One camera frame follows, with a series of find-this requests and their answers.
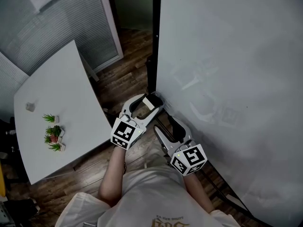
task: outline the forearm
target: forearm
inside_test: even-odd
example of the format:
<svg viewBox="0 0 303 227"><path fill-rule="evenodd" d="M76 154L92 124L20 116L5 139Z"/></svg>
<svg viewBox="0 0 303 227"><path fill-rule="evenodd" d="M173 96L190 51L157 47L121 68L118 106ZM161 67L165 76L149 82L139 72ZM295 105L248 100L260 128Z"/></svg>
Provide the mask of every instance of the forearm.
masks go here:
<svg viewBox="0 0 303 227"><path fill-rule="evenodd" d="M110 158L106 173L101 182L98 198L109 206L115 206L122 196L122 180L126 150L115 147Z"/></svg>
<svg viewBox="0 0 303 227"><path fill-rule="evenodd" d="M207 212L214 210L214 206L207 196L197 176L192 173L183 177L187 192Z"/></svg>

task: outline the white table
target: white table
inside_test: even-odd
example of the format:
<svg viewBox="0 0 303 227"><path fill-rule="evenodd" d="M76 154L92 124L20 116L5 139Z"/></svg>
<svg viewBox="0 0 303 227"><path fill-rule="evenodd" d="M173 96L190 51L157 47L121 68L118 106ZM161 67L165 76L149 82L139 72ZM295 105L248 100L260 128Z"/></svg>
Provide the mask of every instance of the white table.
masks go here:
<svg viewBox="0 0 303 227"><path fill-rule="evenodd" d="M26 103L35 110L26 110ZM14 97L18 144L31 184L110 139L111 126L90 85L74 41L48 59ZM44 143L43 114L59 116L64 152Z"/></svg>

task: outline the wooden floor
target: wooden floor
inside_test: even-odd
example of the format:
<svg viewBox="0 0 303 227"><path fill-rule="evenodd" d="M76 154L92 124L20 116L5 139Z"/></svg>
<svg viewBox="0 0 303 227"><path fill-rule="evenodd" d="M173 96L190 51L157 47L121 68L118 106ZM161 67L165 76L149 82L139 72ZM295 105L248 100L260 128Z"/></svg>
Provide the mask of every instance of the wooden floor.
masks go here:
<svg viewBox="0 0 303 227"><path fill-rule="evenodd" d="M125 57L117 64L98 73L100 82L94 85L100 104L110 114L120 112L125 100L139 93L147 92L145 62L146 58L152 53L151 32L122 30L119 38ZM165 114L161 114L158 120L170 129ZM152 130L154 124L159 125L156 119L148 126L148 130L142 138L127 151L125 157L127 171L141 168L148 147L159 146L159 142ZM106 143L77 162L74 166L75 171L71 174L41 180L34 185L30 185L30 183L12 184L12 189L8 192L8 198L11 200L26 199L28 197L36 199L41 210L38 216L30 220L31 225L34 227L52 227L75 193L87 192L93 196L96 195L112 151L113 146L111 143ZM14 177L10 169L6 168L4 171L9 178ZM224 186L224 180L209 164L204 166L204 172L218 187ZM201 173L198 174L198 177L217 209L227 214L232 214L241 226L261 226L216 197L215 188ZM225 193L228 191L230 191L228 187L223 189Z"/></svg>

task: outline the black and white marker cube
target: black and white marker cube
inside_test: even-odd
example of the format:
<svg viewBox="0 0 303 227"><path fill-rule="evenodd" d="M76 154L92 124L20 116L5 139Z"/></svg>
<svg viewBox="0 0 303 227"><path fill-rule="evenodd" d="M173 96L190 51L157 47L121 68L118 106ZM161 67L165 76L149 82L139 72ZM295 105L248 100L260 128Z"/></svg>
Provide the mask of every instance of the black and white marker cube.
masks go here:
<svg viewBox="0 0 303 227"><path fill-rule="evenodd" d="M170 164L183 176L200 170L207 161L206 154L200 144L173 154Z"/></svg>
<svg viewBox="0 0 303 227"><path fill-rule="evenodd" d="M110 133L110 141L126 150L128 150L146 131L146 128L140 129L116 118L113 129Z"/></svg>

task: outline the white t-shirt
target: white t-shirt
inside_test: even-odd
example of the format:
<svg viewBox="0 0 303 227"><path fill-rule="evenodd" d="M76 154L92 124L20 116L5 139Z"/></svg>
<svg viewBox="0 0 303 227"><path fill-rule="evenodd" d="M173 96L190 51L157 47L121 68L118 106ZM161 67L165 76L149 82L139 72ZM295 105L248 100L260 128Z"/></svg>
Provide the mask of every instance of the white t-shirt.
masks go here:
<svg viewBox="0 0 303 227"><path fill-rule="evenodd" d="M83 227L84 223L97 227L239 227L231 215L204 211L186 191L183 177L168 166L125 174L122 198L112 208L89 194L76 194L55 227Z"/></svg>

